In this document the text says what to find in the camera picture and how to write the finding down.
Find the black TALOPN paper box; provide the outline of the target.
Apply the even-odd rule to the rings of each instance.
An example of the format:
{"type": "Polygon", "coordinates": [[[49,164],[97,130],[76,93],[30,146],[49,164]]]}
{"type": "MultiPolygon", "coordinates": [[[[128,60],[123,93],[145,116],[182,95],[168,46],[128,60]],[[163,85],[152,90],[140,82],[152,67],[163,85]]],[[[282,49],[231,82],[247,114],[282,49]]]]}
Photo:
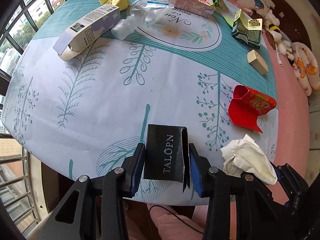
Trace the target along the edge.
{"type": "Polygon", "coordinates": [[[190,187],[188,129],[184,126],[148,125],[144,179],[182,183],[190,187]]]}

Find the white tissue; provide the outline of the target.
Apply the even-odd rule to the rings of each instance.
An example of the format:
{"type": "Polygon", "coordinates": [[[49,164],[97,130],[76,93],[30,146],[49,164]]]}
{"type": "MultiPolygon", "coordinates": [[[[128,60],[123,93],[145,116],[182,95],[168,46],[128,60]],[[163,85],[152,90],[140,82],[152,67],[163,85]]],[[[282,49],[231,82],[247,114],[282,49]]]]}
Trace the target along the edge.
{"type": "Polygon", "coordinates": [[[232,140],[221,148],[224,159],[223,171],[230,176],[240,177],[242,172],[252,173],[264,184],[275,185],[278,178],[264,151],[249,136],[232,140]]]}

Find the red paper envelope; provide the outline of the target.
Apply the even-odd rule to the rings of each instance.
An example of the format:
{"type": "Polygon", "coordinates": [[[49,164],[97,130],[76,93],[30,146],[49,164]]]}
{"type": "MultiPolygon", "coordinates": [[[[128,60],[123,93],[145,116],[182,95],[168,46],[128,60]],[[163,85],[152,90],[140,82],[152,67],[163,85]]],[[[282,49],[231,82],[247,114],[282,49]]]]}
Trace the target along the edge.
{"type": "Polygon", "coordinates": [[[274,98],[247,86],[237,85],[228,107],[228,115],[234,125],[263,133],[257,124],[258,117],[276,106],[274,98]]]}

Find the small beige box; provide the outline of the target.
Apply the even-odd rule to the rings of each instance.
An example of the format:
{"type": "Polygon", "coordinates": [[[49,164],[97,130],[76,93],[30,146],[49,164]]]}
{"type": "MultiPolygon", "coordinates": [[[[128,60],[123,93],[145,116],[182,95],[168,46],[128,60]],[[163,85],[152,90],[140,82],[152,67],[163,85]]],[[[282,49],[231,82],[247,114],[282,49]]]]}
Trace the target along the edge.
{"type": "Polygon", "coordinates": [[[265,75],[268,72],[267,63],[257,51],[251,50],[248,52],[247,61],[260,73],[260,75],[265,75]]]}

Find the white purple long box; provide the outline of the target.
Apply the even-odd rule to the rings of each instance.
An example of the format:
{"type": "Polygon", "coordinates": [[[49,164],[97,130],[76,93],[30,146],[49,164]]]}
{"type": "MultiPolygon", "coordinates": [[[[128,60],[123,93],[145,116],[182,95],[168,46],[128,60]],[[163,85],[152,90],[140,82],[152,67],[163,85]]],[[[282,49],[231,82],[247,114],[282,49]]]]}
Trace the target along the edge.
{"type": "Polygon", "coordinates": [[[105,4],[70,25],[53,46],[60,59],[78,56],[120,21],[120,8],[105,4]]]}

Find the dark green drink carton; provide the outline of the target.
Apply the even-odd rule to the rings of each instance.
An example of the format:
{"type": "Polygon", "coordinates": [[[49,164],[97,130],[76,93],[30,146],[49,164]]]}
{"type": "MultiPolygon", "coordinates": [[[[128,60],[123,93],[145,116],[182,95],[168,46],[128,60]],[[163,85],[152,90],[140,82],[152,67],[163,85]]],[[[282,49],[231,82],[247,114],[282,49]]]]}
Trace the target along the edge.
{"type": "Polygon", "coordinates": [[[248,19],[245,13],[239,9],[234,17],[231,36],[246,46],[259,50],[262,29],[262,18],[248,19]]]}

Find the clear plastic bottle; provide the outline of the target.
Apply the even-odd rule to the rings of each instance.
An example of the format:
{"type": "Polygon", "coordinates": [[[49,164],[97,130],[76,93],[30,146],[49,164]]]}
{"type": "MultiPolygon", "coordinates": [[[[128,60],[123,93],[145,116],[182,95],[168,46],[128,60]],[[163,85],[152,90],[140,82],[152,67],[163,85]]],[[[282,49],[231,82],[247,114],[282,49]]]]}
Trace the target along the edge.
{"type": "Polygon", "coordinates": [[[139,0],[131,5],[129,14],[121,19],[111,33],[118,40],[124,40],[137,27],[155,24],[162,16],[174,8],[176,0],[139,0]]]}

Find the light green paper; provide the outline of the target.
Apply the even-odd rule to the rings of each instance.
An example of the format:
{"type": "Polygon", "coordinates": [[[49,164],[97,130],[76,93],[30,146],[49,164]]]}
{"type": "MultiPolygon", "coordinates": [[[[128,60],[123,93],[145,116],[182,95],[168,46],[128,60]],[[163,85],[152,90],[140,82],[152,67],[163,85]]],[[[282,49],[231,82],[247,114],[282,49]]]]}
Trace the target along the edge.
{"type": "Polygon", "coordinates": [[[221,11],[220,14],[223,16],[223,18],[225,19],[227,24],[230,27],[232,27],[235,15],[239,11],[239,8],[236,7],[235,5],[233,5],[232,3],[228,3],[227,7],[228,7],[228,10],[223,10],[223,11],[221,11]]]}

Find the red white milk carton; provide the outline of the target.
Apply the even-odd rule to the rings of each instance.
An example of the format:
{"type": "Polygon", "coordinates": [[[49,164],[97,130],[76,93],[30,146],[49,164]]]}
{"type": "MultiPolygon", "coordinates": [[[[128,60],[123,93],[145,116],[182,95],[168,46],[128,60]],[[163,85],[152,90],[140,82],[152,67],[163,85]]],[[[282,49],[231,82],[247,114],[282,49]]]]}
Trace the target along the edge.
{"type": "Polygon", "coordinates": [[[175,0],[175,8],[209,18],[215,11],[212,0],[175,0]]]}

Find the bear pattern blanket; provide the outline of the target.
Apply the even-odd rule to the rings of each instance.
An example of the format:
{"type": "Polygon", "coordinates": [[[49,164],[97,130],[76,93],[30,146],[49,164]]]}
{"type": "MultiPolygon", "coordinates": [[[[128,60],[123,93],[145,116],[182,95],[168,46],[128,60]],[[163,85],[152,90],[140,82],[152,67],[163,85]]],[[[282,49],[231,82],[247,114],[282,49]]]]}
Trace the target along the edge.
{"type": "Polygon", "coordinates": [[[303,43],[293,42],[293,70],[306,96],[319,92],[319,66],[312,51],[303,43]]]}

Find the white pen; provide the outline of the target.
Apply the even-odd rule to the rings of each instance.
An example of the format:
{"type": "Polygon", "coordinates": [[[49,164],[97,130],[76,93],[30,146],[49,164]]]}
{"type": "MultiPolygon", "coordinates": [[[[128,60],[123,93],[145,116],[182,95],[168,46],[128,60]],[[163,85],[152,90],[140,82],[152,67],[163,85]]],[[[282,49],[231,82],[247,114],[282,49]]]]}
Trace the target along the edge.
{"type": "Polygon", "coordinates": [[[278,49],[277,44],[275,44],[275,51],[276,51],[276,56],[277,56],[278,64],[279,64],[280,66],[282,66],[283,63],[282,63],[282,60],[281,60],[281,54],[280,54],[280,51],[279,51],[279,49],[278,49]]]}

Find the bee plush toy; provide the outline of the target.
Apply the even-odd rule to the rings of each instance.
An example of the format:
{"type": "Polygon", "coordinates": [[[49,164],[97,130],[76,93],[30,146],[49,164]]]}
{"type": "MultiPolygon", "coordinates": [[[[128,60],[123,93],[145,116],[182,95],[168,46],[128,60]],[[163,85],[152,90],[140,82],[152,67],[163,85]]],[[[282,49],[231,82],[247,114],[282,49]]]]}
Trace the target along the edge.
{"type": "Polygon", "coordinates": [[[278,51],[281,55],[293,60],[294,46],[289,37],[280,30],[279,25],[280,21],[274,16],[270,9],[264,18],[267,40],[275,51],[278,51]]]}

